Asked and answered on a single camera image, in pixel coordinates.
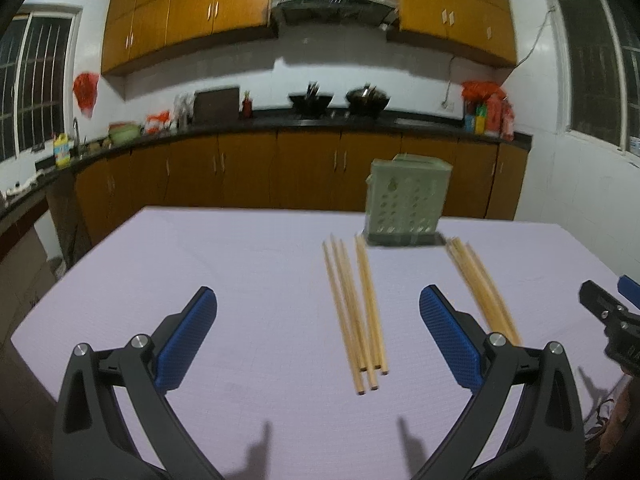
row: wooden chopstick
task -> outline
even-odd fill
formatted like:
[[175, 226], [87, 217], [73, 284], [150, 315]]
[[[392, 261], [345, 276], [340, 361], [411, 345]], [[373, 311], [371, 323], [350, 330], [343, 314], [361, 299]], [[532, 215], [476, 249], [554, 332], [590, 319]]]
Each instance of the wooden chopstick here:
[[322, 250], [324, 251], [324, 263], [326, 265], [326, 273], [329, 277], [329, 284], [331, 286], [331, 292], [334, 295], [335, 309], [338, 314], [338, 322], [340, 323], [340, 332], [342, 332], [342, 342], [344, 343], [344, 349], [347, 353], [347, 361], [349, 362], [349, 370], [353, 377], [353, 385], [356, 388], [356, 392], [359, 395], [364, 395], [365, 389], [362, 383], [362, 376], [357, 369], [356, 359], [353, 354], [352, 338], [347, 327], [347, 321], [345, 319], [344, 305], [340, 298], [340, 292], [338, 291], [338, 285], [335, 283], [334, 270], [331, 264], [331, 258], [329, 257], [329, 251], [327, 250], [326, 243], [322, 242]]
[[382, 374], [386, 375], [389, 373], [389, 368], [386, 363], [385, 340], [380, 324], [380, 311], [378, 310], [376, 291], [373, 287], [373, 280], [371, 279], [369, 257], [367, 256], [367, 249], [362, 236], [356, 236], [356, 254], [358, 256], [358, 268], [360, 270], [360, 280], [362, 282], [365, 310], [367, 313], [367, 327], [369, 329], [372, 360], [374, 366], [380, 368]]
[[349, 334], [351, 335], [351, 348], [353, 348], [353, 357], [358, 367], [358, 370], [363, 372], [367, 369], [367, 365], [364, 362], [364, 353], [360, 345], [360, 338], [358, 337], [358, 331], [355, 327], [354, 314], [351, 303], [351, 293], [349, 289], [349, 283], [347, 279], [344, 257], [338, 247], [337, 242], [333, 235], [331, 235], [331, 247], [334, 252], [335, 267], [338, 271], [338, 280], [340, 281], [340, 288], [342, 289], [342, 298], [344, 300], [347, 326], [349, 327]]
[[351, 262], [349, 260], [349, 254], [347, 253], [347, 247], [343, 240], [340, 240], [340, 256], [342, 258], [342, 268], [345, 272], [345, 278], [347, 283], [348, 299], [347, 306], [351, 312], [351, 327], [354, 328], [358, 344], [360, 345], [360, 351], [364, 357], [365, 369], [367, 372], [367, 379], [369, 380], [369, 387], [372, 390], [378, 389], [378, 378], [376, 377], [376, 371], [371, 361], [371, 353], [369, 351], [369, 345], [365, 330], [362, 323], [362, 314], [360, 311], [360, 303], [358, 301], [358, 295], [356, 293], [355, 281], [353, 280], [353, 272], [351, 270]]
[[459, 238], [449, 240], [446, 248], [476, 299], [490, 329], [504, 334], [512, 344], [519, 346], [521, 339], [513, 319], [478, 255], [469, 244], [463, 244]]

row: lavender tablecloth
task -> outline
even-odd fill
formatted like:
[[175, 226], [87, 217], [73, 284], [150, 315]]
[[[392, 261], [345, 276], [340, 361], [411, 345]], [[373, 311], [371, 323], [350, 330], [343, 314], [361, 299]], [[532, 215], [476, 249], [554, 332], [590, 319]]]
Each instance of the lavender tablecloth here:
[[[370, 248], [390, 373], [378, 391], [357, 396], [321, 243], [331, 233], [351, 240], [363, 222], [361, 214], [146, 208], [71, 269], [12, 342], [57, 398], [76, 343], [122, 346], [210, 286], [218, 317], [168, 400], [228, 480], [409, 478], [469, 398], [420, 320], [420, 291], [435, 283], [487, 327], [443, 248]], [[440, 230], [474, 246], [526, 346], [562, 342], [587, 416], [621, 373], [577, 293], [588, 279], [615, 291], [617, 277], [557, 225], [443, 219]], [[497, 451], [519, 391], [479, 462]], [[126, 392], [117, 395], [142, 457], [160, 465]]]

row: electrical wire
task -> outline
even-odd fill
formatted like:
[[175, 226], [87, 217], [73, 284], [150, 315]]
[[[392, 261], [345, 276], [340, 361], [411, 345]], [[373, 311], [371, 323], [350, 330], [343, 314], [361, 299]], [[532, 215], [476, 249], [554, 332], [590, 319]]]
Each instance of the electrical wire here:
[[521, 64], [523, 64], [527, 59], [529, 59], [529, 56], [531, 56], [531, 54], [533, 54], [533, 51], [536, 49], [536, 45], [538, 44], [538, 41], [540, 40], [540, 36], [542, 36], [542, 30], [545, 28], [546, 25], [546, 19], [549, 17], [549, 15], [554, 11], [555, 9], [552, 7], [551, 9], [549, 9], [546, 14], [545, 14], [545, 19], [542, 21], [542, 25], [540, 25], [540, 28], [538, 29], [538, 34], [536, 36], [536, 39], [533, 42], [533, 46], [531, 47], [531, 50], [529, 50], [529, 53], [524, 57], [524, 59], [522, 59], [520, 62], [518, 62], [518, 64], [513, 67], [513, 70], [516, 70], [517, 67], [519, 67]]

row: upper cabinet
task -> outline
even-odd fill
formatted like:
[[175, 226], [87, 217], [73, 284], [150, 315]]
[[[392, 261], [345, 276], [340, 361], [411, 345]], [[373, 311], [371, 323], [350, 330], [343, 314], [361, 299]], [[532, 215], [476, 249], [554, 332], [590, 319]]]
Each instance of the upper cabinet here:
[[[393, 0], [387, 39], [513, 67], [509, 0]], [[111, 0], [102, 72], [126, 75], [216, 44], [272, 38], [272, 0]]]

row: countertop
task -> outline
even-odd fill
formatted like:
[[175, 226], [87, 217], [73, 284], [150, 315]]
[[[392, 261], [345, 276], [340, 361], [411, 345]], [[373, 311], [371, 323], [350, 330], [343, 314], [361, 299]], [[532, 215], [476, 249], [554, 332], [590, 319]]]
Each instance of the countertop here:
[[410, 133], [414, 136], [457, 138], [489, 144], [510, 144], [529, 151], [531, 149], [532, 136], [516, 132], [513, 141], [505, 141], [487, 136], [476, 136], [466, 132], [462, 120], [443, 118], [439, 116], [415, 114], [396, 110], [384, 110], [377, 119], [349, 116], [346, 108], [330, 108], [328, 115], [320, 119], [303, 119], [292, 113], [290, 108], [276, 108], [269, 110], [256, 110], [254, 118], [239, 119], [228, 123], [215, 124], [191, 124], [182, 131], [166, 130], [152, 136], [142, 136], [131, 142], [119, 146], [113, 146], [104, 150], [98, 150], [91, 154], [75, 158], [64, 168], [49, 168], [43, 172], [35, 184], [23, 193], [12, 197], [5, 208], [0, 210], [0, 221], [13, 212], [20, 204], [40, 190], [45, 189], [60, 176], [61, 173], [71, 171], [77, 173], [106, 156], [115, 156], [125, 153], [127, 150], [172, 142], [177, 139], [206, 136], [212, 134], [238, 133], [275, 130], [304, 130], [310, 133], [315, 130], [339, 130], [363, 133], [400, 134]]

